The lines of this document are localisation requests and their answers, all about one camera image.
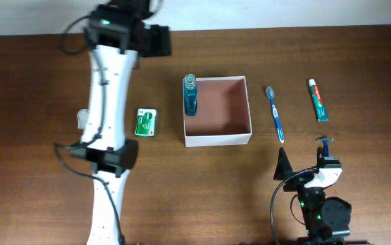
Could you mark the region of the teal mouthwash bottle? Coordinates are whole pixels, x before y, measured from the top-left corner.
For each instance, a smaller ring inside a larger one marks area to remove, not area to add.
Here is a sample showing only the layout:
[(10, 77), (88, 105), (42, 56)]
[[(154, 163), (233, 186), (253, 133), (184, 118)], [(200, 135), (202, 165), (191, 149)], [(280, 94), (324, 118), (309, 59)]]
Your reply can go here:
[(188, 116), (195, 116), (197, 113), (198, 87), (196, 77), (193, 74), (185, 75), (184, 85), (184, 110)]

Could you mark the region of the green white soap packet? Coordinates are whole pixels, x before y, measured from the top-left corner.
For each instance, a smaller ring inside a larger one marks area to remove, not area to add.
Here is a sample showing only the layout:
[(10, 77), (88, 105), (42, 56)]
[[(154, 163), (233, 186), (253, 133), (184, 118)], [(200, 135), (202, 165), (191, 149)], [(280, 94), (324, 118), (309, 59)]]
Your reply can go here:
[(139, 137), (154, 137), (157, 111), (155, 109), (139, 108), (135, 135)]

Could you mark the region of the white cardboard box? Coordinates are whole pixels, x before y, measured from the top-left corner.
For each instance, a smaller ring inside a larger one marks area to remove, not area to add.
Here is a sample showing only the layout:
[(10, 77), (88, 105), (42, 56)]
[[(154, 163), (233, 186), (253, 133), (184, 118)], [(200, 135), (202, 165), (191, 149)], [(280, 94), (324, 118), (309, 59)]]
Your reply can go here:
[(197, 78), (197, 113), (184, 115), (186, 147), (246, 145), (252, 121), (244, 76)]

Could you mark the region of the clear purple sanitizer bottle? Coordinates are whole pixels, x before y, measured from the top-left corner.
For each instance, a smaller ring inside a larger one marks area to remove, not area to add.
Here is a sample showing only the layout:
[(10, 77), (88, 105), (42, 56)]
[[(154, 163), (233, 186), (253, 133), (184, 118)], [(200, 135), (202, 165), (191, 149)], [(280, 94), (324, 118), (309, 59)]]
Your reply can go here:
[(84, 129), (88, 122), (89, 111), (88, 109), (81, 109), (77, 113), (78, 129)]

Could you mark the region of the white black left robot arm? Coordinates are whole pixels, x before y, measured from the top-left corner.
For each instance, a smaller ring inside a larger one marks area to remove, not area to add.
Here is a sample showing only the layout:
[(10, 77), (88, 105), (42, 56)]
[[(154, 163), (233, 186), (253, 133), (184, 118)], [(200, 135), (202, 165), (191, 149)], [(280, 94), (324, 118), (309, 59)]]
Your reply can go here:
[(171, 55), (168, 26), (148, 25), (150, 1), (109, 1), (85, 16), (91, 62), (88, 119), (72, 157), (91, 164), (94, 198), (88, 244), (125, 244), (120, 217), (124, 186), (137, 160), (139, 144), (126, 138), (124, 111), (131, 72), (141, 57)]

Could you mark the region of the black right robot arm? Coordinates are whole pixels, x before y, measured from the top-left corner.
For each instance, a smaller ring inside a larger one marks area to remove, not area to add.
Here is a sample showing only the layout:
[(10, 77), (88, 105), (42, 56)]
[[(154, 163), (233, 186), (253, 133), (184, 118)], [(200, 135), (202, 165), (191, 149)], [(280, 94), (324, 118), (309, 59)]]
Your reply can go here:
[(296, 239), (297, 244), (345, 244), (350, 235), (352, 205), (338, 197), (327, 197), (325, 189), (334, 185), (342, 173), (339, 159), (329, 156), (322, 147), (317, 149), (315, 166), (294, 171), (283, 148), (279, 149), (274, 180), (280, 184), (272, 194), (270, 223), (276, 244), (279, 244), (273, 221), (275, 198), (279, 190), (295, 192), (303, 214), (307, 235)]

